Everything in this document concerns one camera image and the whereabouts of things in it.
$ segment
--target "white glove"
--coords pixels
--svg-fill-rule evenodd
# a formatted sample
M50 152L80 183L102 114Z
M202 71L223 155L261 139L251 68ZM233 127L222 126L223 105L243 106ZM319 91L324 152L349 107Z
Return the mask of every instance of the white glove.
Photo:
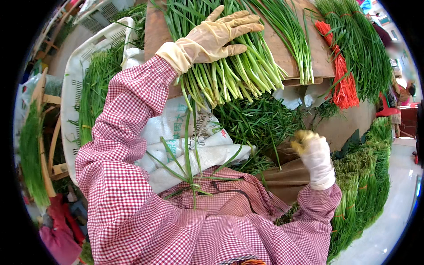
M249 15L249 11L243 10L215 21L223 10L224 6L217 7L185 38L164 43L156 54L170 63L180 75L193 64L211 63L245 52L247 47L243 44L224 45L248 32L262 31L264 26L257 23L259 16Z
M291 147L299 154L310 174L310 185L313 190L326 190L336 181L330 147L325 137L313 131L299 130L295 132L296 141Z

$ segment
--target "latex glove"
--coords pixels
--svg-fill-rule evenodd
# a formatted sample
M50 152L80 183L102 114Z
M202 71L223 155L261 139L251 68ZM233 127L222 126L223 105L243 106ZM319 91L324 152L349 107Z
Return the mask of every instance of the latex glove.
M336 181L330 147L325 137L313 131L295 132L296 141L291 147L299 154L310 174L310 185L314 190L326 190Z
M164 43L156 54L170 63L180 75L193 64L211 63L245 52L247 47L243 44L224 45L248 32L262 31L264 26L257 23L259 16L249 15L249 11L243 10L216 20L223 10L224 6L217 7L185 38Z

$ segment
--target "brown cloth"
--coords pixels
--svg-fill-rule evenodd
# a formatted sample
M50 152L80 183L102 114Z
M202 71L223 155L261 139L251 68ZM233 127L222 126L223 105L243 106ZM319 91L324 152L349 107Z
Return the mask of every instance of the brown cloth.
M263 172L269 191L288 205L297 201L297 194L309 184L309 171L303 165L297 153L290 147L289 142L280 144L277 153L281 170L278 167L270 168ZM267 155L276 164L277 158L274 151Z

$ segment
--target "red checkered shirt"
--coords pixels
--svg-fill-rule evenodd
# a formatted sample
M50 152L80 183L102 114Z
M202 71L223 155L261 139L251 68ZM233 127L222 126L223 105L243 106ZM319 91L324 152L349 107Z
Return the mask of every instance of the red checkered shirt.
M109 83L93 141L75 160L78 184L86 196L88 232L96 264L232 264L259 259L266 264L325 264L337 185L323 191L306 186L291 223L272 221L290 207L267 193L252 175L224 168L214 176L238 181L198 181L214 196L190 190L164 196L149 186L149 174L134 165L146 150L140 132L160 115L176 72L155 56L118 73ZM204 171L208 176L215 169Z

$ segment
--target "white plastic crate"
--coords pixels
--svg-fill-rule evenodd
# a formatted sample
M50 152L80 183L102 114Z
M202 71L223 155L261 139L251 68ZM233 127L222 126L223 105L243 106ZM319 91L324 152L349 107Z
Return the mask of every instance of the white plastic crate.
M134 28L134 20L130 17L124 17L118 21ZM66 64L60 109L61 133L69 175L76 185L75 157L78 153L79 146L75 140L79 138L79 127L73 125L69 121L78 121L79 112L75 110L75 107L78 107L80 104L82 81L85 71L90 64L91 55L94 52L107 50L112 45L117 44L124 39L124 51L135 47L131 43L128 43L132 42L137 37L137 34L131 28L117 23L109 25L78 47L71 54L68 63Z
M121 10L133 6L135 0L104 0L83 14L74 24L80 24L92 33L110 25L110 20Z

